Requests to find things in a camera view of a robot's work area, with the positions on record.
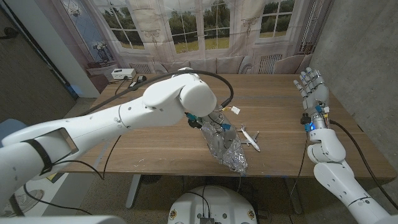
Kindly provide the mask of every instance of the white toy airplane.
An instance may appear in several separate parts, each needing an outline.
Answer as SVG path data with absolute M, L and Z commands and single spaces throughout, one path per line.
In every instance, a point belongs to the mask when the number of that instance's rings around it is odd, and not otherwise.
M 241 131 L 244 135 L 244 137 L 246 137 L 246 140 L 241 141 L 241 144 L 247 144 L 249 146 L 249 144 L 251 144 L 257 151 L 260 151 L 260 147 L 257 145 L 257 136 L 259 135 L 259 131 L 257 131 L 257 133 L 253 136 L 250 137 L 250 135 L 244 130 L 245 126 L 243 126 L 242 124 L 242 129 L 238 130 Z

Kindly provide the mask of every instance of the table leg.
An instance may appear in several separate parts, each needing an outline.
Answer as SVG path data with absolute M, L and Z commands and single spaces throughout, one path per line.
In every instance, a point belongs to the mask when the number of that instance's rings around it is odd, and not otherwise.
M 284 180 L 285 180 L 285 184 L 286 184 L 287 190 L 289 191 L 289 196 L 290 196 L 290 193 L 292 192 L 292 189 L 293 189 L 293 186 L 295 183 L 295 179 L 284 178 Z M 295 188 L 293 189 L 293 193 L 292 193 L 292 197 L 290 198 L 290 201 L 293 205 L 294 212 L 298 215 L 302 214 L 303 207 L 301 205 L 299 192 L 297 191 L 297 184 L 296 184 Z
M 138 192 L 139 180 L 141 178 L 141 174 L 134 174 L 132 177 L 129 195 L 126 200 L 126 208 L 130 209 L 134 205 L 134 201 L 136 199 L 136 195 Z

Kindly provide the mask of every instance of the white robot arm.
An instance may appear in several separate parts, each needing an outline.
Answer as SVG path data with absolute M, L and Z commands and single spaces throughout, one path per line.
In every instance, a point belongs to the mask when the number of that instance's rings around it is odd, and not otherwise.
M 319 71 L 307 68 L 294 85 L 303 96 L 303 107 L 307 114 L 305 122 L 310 141 L 307 148 L 310 160 L 316 163 L 315 178 L 348 208 L 360 224 L 387 220 L 390 215 L 360 186 L 354 172 L 345 161 L 346 151 L 334 130 L 329 128 L 329 89 Z
M 130 102 L 17 131 L 2 140 L 0 149 L 0 208 L 28 180 L 44 178 L 69 164 L 56 162 L 78 159 L 95 145 L 133 129 L 176 124 L 186 110 L 203 117 L 215 108 L 216 96 L 209 86 L 197 74 L 184 73 L 149 86 L 142 97 Z

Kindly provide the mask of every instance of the wooden table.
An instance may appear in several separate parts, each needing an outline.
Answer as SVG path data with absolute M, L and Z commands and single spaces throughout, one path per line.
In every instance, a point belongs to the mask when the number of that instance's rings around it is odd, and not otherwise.
M 261 152 L 243 145 L 248 163 L 247 176 L 254 177 L 295 177 L 298 174 L 306 134 L 300 118 L 303 113 L 302 97 L 293 85 L 298 75 L 222 75 L 234 88 L 234 98 L 230 106 L 241 109 L 236 115 L 230 111 L 224 114 L 236 127 L 246 125 L 249 134 L 257 130 Z M 226 85 L 212 77 L 202 76 L 221 103 L 229 96 Z M 108 85 L 94 105 L 99 104 L 114 92 L 119 84 Z M 114 100 L 106 107 L 115 106 L 142 96 L 145 88 L 130 92 Z M 367 135 L 355 123 L 351 115 L 330 93 L 330 119 L 342 124 L 357 140 L 358 144 L 379 179 L 391 180 L 395 170 L 378 151 Z M 370 177 L 354 144 L 336 126 L 338 138 L 346 149 L 346 160 L 355 176 Z M 102 143 L 87 152 L 80 160 L 95 164 L 103 170 L 105 160 L 115 139 Z M 305 156 L 302 177 L 313 177 L 314 163 Z M 65 172 L 91 172 L 81 164 L 72 164 Z M 210 153 L 202 133 L 191 128 L 187 119 L 169 127 L 136 129 L 123 135 L 109 160 L 107 172 L 132 174 L 167 175 L 213 175 L 238 176 L 227 166 L 218 164 Z

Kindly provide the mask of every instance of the blue chair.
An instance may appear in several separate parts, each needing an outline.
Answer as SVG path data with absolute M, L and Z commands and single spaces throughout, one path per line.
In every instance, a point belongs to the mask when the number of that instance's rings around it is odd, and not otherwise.
M 27 125 L 16 120 L 16 119 L 7 119 L 0 123 L 0 147 L 2 147 L 1 140 L 6 136 L 19 131 L 21 129 L 26 128 Z

